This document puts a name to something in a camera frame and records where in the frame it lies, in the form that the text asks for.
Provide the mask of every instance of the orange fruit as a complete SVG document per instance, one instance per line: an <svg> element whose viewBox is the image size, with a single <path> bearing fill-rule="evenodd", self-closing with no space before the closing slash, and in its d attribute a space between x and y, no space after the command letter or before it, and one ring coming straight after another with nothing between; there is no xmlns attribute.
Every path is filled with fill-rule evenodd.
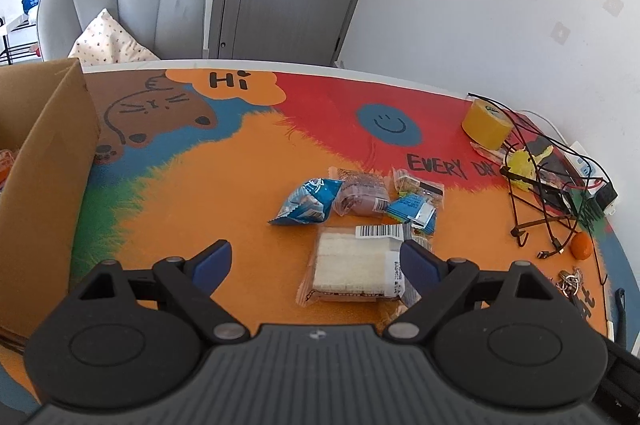
<svg viewBox="0 0 640 425"><path fill-rule="evenodd" d="M571 240L569 249L571 250L572 256L578 259L578 261L584 261L585 259L588 259L593 253L593 243L591 242L591 237L586 231L579 231Z"/></svg>

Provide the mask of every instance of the colorful tabletop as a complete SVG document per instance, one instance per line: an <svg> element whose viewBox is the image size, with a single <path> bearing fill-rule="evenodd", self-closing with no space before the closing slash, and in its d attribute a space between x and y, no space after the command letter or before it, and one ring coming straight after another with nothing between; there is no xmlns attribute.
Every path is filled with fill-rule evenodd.
<svg viewBox="0 0 640 425"><path fill-rule="evenodd" d="M617 322L612 294L624 287L628 348L636 342L640 292L612 228L596 225L597 254L579 264L570 253L536 258L550 248L544 226L529 229L519 248L507 183L460 127L469 107L463 97L346 70L257 62L142 63L92 72L86 81L102 132L72 281L103 259L148 268L227 239L233 265L214 299L252 331L261 323L378 323L376 303L298 306L316 228L267 221L295 187L325 177L330 166L383 175L404 168L446 186L437 255L467 257L483 269L527 259L553 278L579 265L585 318L606 335L607 320ZM539 219L524 205L518 215ZM327 224L363 221L370 223L332 214ZM560 238L568 234L553 225ZM18 367L0 361L26 383Z"/></svg>

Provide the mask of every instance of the orange speech bubble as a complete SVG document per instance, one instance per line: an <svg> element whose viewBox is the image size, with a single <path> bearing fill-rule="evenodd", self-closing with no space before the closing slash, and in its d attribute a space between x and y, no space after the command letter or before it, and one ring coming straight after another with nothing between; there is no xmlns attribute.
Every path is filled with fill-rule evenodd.
<svg viewBox="0 0 640 425"><path fill-rule="evenodd" d="M276 74L270 71L185 69L167 70L167 78L193 84L193 88L214 100L242 98L254 106L274 106L287 95L276 84Z"/></svg>

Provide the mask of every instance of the cushion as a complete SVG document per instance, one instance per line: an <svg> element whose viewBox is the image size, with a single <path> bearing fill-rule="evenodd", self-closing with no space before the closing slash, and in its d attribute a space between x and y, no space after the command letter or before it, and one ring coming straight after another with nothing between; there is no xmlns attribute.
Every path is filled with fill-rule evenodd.
<svg viewBox="0 0 640 425"><path fill-rule="evenodd" d="M76 39L69 57L79 59L82 66L160 60L150 50L138 44L120 23L111 17L106 8Z"/></svg>

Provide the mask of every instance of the yellow toy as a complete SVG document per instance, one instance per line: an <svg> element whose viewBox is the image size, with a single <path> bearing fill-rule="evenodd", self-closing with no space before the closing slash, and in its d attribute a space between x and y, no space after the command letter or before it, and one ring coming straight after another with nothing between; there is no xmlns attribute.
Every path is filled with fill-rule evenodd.
<svg viewBox="0 0 640 425"><path fill-rule="evenodd" d="M543 161L547 156L549 156L553 151L553 145L549 145L549 147L543 150L542 153L534 156L533 159L535 160L536 165L539 165L540 162ZM513 172L518 176L523 176L531 180L536 179L536 169L534 167L534 164L531 163L531 158L529 157L529 153L526 149L518 149L515 152L508 153L506 162L506 165L509 168L509 172ZM525 183L524 181L512 180L512 183L520 190L531 190L531 185Z"/></svg>

